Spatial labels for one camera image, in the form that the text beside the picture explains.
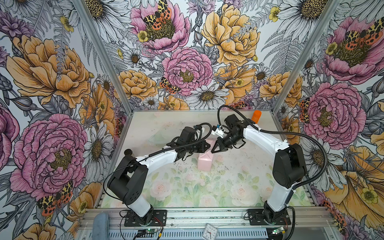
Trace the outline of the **purple and pink wrapping paper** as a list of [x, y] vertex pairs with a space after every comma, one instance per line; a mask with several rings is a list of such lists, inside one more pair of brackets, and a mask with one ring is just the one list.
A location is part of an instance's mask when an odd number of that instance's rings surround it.
[[212, 153], [213, 146], [215, 144], [214, 140], [206, 140], [210, 147], [204, 152], [200, 153], [198, 157], [198, 170], [209, 172], [212, 169], [214, 154]]

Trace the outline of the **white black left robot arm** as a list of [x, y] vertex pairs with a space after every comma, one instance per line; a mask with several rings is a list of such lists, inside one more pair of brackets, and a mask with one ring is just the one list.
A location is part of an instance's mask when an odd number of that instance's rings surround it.
[[145, 156], [136, 157], [131, 149], [125, 150], [123, 159], [108, 180], [108, 189], [137, 217], [143, 221], [151, 219], [154, 207], [142, 196], [147, 176], [194, 153], [205, 153], [211, 147], [207, 142], [211, 131], [209, 123], [185, 127], [161, 150]]

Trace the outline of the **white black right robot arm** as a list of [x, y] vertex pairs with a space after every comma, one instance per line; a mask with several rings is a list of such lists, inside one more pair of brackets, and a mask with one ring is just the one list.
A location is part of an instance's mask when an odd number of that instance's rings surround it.
[[218, 136], [213, 154], [237, 149], [239, 141], [243, 144], [248, 141], [272, 156], [272, 172], [276, 183], [264, 204], [263, 218], [268, 224], [277, 223], [285, 215], [296, 187], [307, 174], [302, 148], [298, 144], [290, 145], [287, 141], [275, 138], [275, 132], [269, 134], [250, 119], [241, 121], [233, 114], [225, 119], [225, 123], [227, 133], [221, 125], [213, 127], [212, 134]]

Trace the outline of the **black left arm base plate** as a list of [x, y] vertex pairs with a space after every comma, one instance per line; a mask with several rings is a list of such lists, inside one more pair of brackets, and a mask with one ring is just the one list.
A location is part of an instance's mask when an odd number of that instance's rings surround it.
[[150, 210], [144, 217], [139, 217], [129, 210], [125, 217], [125, 227], [164, 227], [167, 222], [167, 210]]

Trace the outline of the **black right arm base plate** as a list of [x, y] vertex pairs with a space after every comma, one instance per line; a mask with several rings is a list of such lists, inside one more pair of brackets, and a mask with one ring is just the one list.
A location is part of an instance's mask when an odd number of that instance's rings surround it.
[[251, 226], [261, 225], [284, 225], [289, 226], [292, 222], [287, 208], [280, 212], [269, 209], [248, 209], [246, 216]]

